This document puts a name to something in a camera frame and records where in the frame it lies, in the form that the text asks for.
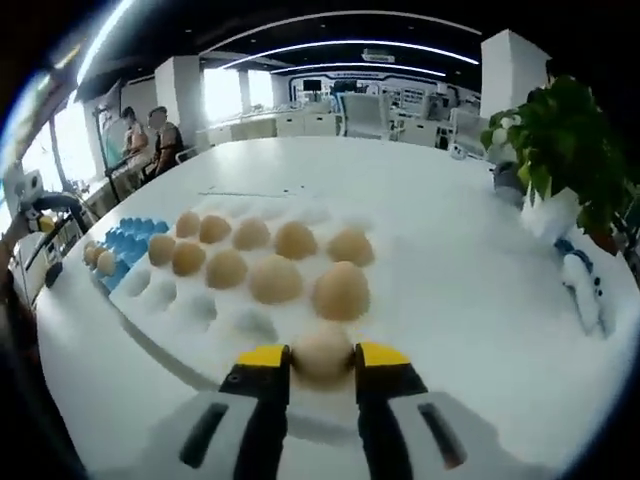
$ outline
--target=egg tray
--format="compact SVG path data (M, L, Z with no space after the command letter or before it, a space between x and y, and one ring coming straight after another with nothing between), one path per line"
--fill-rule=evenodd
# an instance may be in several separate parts
M225 218L232 232L223 241L200 246L207 260L232 246L239 224L248 218L260 218L268 226L271 239L265 248L241 251L249 267L244 282L232 289L214 290L205 284L205 268L189 277L176 277L171 264L154 267L144 255L113 290L113 304L154 343L180 363L220 384L241 352L264 344L291 344L298 336L311 333L323 322L311 303L316 279L334 262L327 256L328 242L348 226L361 228L371 243L375 260L363 268L370 290L368 312L357 320L341 322L353 343L371 340L384 342L387 325L394 318L394 239L383 231L381 222L370 215L349 210L340 203L305 200L300 197L247 198L208 197L192 209L200 218L213 214ZM274 237L289 221L300 221L314 233L318 253L296 261L303 277L300 297L280 305L263 305L252 297L248 279L256 261L275 253ZM175 226L169 231L175 237ZM195 237L186 239L198 242ZM290 405L312 409L339 422L357 418L355 397L345 402L344 392L291 392Z
M106 233L103 241L96 242L96 245L114 253L116 270L109 276L98 269L93 269L93 275L109 292L112 292L136 262L147 253L151 237L156 233L167 231L169 231L169 225L163 220L154 221L141 217L121 219L117 227Z

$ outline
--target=white table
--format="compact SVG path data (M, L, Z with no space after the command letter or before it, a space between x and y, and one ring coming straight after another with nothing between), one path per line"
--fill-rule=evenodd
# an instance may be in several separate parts
M617 331L606 341L586 337L561 285L557 254L537 244L517 212L493 195L488 167L376 140L228 143L134 193L89 235L102 238L123 216L174 222L214 185L364 204L400 235L404 280L398 313L386 320L394 331L412 332L413 341L398 333L390 343L411 357L431 390L449 392L494 424L504 448L562 468L594 433L626 378L640 295L620 258L602 259L616 277L609 284L616 290ZM131 327L125 330L81 263L83 243L40 295L39 336L53 397L83 462L98 471L133 462L149 428L205 383ZM287 445L281 478L311 471L314 478L368 478L356 449ZM353 471L345 476L338 468Z

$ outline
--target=blue egg tray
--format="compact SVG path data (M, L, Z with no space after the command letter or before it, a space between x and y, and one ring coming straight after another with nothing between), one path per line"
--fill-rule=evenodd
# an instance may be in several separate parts
M149 250L149 240L156 233L169 231L167 222L155 222L150 218L123 218L117 227L112 228L98 245L111 250L116 257L116 271L112 276L104 275L97 269L93 271L100 283L112 292L129 270Z

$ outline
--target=white egg tray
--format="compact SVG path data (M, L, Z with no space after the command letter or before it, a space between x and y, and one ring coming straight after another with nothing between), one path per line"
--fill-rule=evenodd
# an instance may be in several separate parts
M240 252L249 273L233 289L215 290L205 284L204 265L190 277L174 275L171 264L154 267L148 255L139 260L110 295L111 301L149 339L182 364L220 384L238 355L264 344L291 344L298 336L313 332L321 323L311 303L316 279L333 265L327 256L327 243L347 226L362 228L371 243L375 260L363 268L369 284L369 310L352 322L340 322L353 343L371 340L384 342L389 322L393 322L393 259L395 240L376 218L348 205L299 196L289 197L207 197L192 211L200 217L219 215L233 231L223 241L200 246L208 261L217 251L232 246L231 239L242 220L257 217L269 227L271 240L265 248ZM286 222L297 220L307 225L318 243L318 253L296 261L304 280L300 297L280 305L257 302L248 288L248 279L256 261L275 253L273 240ZM168 234L175 237L175 226ZM198 242L196 236L186 239ZM340 422L355 421L353 391L315 394L292 389L291 406L310 408Z

